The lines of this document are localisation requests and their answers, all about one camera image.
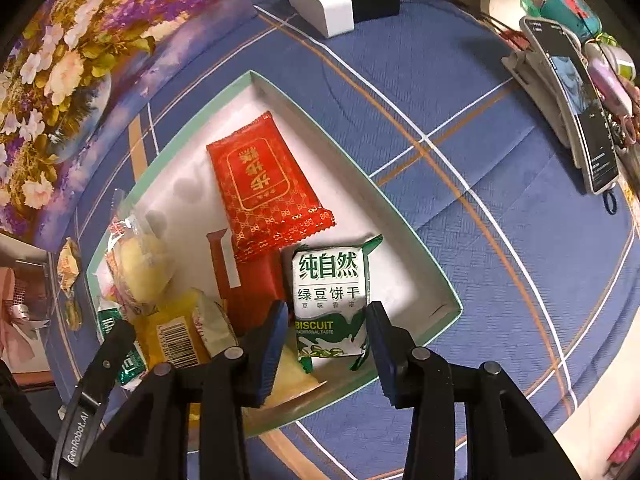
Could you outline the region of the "small green cookie packet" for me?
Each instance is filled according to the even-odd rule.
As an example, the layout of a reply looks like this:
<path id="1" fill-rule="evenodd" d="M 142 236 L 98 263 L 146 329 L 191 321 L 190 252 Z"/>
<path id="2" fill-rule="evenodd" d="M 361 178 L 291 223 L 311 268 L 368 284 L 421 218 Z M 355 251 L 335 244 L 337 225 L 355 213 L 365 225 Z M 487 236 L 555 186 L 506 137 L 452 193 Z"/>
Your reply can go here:
<path id="1" fill-rule="evenodd" d="M 73 298 L 68 298 L 64 306 L 64 318 L 66 326 L 72 332 L 78 332 L 82 326 L 82 312 L 78 303 Z"/>

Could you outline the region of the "yellow cake clear packet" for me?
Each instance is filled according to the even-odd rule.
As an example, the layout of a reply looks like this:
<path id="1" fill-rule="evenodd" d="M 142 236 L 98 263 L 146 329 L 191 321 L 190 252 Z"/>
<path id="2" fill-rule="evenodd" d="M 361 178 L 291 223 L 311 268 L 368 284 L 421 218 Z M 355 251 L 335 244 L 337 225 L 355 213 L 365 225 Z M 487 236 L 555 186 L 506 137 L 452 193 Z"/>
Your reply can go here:
<path id="1" fill-rule="evenodd" d="M 154 313 L 131 320 L 149 370 L 163 362 L 175 368 L 190 368 L 210 361 L 195 324 L 201 299 L 197 289 L 180 296 L 165 296 Z"/>

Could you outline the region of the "yellow jelly cup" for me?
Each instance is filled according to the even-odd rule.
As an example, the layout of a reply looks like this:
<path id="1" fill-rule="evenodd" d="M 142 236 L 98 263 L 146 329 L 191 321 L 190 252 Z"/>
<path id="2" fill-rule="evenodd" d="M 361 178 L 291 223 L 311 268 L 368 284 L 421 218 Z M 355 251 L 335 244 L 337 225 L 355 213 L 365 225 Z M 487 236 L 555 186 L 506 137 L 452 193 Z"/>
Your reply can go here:
<path id="1" fill-rule="evenodd" d="M 275 408 L 317 390 L 323 385 L 324 382 L 319 382 L 314 375 L 307 374 L 297 361 L 296 354 L 288 346 L 284 346 L 271 393 L 262 407 Z"/>

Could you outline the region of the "beige cracker packet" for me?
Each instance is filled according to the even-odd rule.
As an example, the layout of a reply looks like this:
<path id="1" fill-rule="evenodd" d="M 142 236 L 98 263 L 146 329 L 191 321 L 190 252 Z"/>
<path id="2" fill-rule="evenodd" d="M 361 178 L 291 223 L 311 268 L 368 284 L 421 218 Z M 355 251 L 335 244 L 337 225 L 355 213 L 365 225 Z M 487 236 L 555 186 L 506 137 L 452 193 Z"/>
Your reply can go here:
<path id="1" fill-rule="evenodd" d="M 58 255 L 56 275 L 58 284 L 66 297 L 73 295 L 73 287 L 80 274 L 80 262 L 77 243 L 70 237 L 66 241 Z"/>

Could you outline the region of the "white bun clear packet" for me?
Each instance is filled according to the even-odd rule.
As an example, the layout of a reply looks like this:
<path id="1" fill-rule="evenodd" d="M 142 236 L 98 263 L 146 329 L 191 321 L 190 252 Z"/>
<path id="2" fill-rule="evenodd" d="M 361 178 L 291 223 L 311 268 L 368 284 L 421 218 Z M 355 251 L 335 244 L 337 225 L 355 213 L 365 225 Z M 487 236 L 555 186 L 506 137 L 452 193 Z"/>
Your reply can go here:
<path id="1" fill-rule="evenodd" d="M 105 261 L 116 297 L 133 316 L 151 315 L 157 311 L 160 297 L 174 276 L 174 258 L 120 188 L 114 191 L 111 215 Z"/>

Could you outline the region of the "dark red snack box packet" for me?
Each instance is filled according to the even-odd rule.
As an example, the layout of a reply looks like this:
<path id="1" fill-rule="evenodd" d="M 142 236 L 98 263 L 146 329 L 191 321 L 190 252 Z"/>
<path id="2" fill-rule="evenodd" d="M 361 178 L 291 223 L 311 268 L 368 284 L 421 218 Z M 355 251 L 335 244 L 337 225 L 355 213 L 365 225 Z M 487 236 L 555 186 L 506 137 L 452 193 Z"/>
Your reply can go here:
<path id="1" fill-rule="evenodd" d="M 227 229 L 209 232 L 207 240 L 218 294 L 236 336 L 261 326 L 276 300 L 288 299 L 281 253 L 275 249 L 237 262 Z"/>

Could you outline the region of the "green white biscuit packet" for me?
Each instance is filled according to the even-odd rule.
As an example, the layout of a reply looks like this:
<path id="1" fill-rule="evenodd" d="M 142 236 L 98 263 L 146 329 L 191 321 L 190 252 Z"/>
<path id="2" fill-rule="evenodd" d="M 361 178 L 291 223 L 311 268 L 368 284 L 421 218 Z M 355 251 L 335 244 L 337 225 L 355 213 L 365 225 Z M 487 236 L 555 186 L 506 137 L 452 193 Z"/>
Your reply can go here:
<path id="1" fill-rule="evenodd" d="M 369 256 L 382 235 L 355 246 L 303 246 L 292 257 L 297 359 L 310 373 L 315 360 L 352 358 L 358 370 L 369 355 L 364 308 L 370 302 Z"/>

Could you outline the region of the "long red biscuit packet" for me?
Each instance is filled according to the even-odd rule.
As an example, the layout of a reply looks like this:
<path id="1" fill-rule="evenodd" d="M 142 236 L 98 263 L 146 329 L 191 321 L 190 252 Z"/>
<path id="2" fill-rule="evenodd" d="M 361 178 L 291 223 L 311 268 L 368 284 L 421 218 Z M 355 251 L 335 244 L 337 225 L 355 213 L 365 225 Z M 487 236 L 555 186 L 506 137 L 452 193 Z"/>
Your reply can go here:
<path id="1" fill-rule="evenodd" d="M 265 112 L 207 145 L 235 259 L 250 261 L 335 226 Z"/>

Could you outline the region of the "small green white candy packet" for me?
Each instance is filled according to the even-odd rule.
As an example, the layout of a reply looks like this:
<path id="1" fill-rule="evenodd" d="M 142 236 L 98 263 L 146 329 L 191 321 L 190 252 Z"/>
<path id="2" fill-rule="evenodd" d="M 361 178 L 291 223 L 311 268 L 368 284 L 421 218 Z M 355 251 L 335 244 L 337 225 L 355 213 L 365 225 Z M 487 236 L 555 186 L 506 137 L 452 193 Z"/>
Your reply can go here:
<path id="1" fill-rule="evenodd" d="M 101 341 L 107 346 L 107 356 L 118 367 L 118 384 L 129 392 L 134 391 L 148 371 L 134 326 L 124 318 L 119 307 L 99 309 L 98 326 Z"/>

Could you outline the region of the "white pastry packet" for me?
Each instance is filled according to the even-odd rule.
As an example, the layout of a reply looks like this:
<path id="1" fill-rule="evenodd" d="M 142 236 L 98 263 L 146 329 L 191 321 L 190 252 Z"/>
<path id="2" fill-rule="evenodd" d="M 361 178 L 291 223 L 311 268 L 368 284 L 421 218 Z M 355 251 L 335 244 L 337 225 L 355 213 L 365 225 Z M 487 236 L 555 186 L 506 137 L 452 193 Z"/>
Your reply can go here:
<path id="1" fill-rule="evenodd" d="M 204 292 L 193 289 L 195 307 L 193 322 L 211 358 L 238 344 L 234 330 L 224 309 Z"/>

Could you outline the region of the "pink flower bouquet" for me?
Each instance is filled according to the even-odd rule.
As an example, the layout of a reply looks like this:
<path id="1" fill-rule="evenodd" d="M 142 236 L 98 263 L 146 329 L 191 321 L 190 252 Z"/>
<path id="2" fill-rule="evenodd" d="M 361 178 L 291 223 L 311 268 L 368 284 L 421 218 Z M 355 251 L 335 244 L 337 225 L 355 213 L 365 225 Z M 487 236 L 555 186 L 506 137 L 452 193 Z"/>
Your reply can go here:
<path id="1" fill-rule="evenodd" d="M 42 334 L 50 323 L 47 277 L 42 263 L 15 260 L 1 268 L 1 359 L 13 373 L 50 370 Z"/>

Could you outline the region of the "floral oil painting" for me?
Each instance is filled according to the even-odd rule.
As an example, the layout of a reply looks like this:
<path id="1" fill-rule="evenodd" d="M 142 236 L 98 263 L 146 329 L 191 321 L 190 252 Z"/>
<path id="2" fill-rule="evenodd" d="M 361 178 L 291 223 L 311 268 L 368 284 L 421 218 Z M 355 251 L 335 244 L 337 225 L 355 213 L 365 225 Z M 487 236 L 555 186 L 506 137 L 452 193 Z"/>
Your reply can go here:
<path id="1" fill-rule="evenodd" d="M 1 61 L 1 231 L 55 250 L 137 110 L 250 0 L 44 0 Z"/>

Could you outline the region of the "colourful clutter pile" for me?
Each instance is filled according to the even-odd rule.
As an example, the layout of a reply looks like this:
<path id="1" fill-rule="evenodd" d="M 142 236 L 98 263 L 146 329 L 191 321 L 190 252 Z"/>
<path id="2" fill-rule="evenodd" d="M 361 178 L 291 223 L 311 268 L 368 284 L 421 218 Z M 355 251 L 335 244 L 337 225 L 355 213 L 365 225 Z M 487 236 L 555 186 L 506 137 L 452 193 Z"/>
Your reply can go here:
<path id="1" fill-rule="evenodd" d="M 639 86 L 631 56 L 604 32 L 582 47 L 587 72 L 605 109 L 618 157 L 639 179 Z"/>

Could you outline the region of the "teal round pouch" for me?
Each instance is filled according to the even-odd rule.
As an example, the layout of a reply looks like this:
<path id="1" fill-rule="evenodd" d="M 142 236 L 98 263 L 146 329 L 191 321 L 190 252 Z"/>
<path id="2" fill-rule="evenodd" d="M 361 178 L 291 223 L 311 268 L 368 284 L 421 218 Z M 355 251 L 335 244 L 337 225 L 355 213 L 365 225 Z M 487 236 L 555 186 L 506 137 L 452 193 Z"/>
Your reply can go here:
<path id="1" fill-rule="evenodd" d="M 602 32 L 600 18 L 585 0 L 521 0 L 520 5 L 527 15 L 560 23 L 580 42 L 597 38 Z"/>

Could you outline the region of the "white rectangular device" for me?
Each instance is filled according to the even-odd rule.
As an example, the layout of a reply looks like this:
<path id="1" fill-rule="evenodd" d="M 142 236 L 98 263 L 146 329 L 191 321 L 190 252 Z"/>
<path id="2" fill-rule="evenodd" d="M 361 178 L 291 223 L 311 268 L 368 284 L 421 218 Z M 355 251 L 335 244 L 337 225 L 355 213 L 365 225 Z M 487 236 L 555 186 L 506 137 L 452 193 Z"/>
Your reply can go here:
<path id="1" fill-rule="evenodd" d="M 297 13 L 324 38 L 352 32 L 355 28 L 352 0 L 288 0 Z"/>

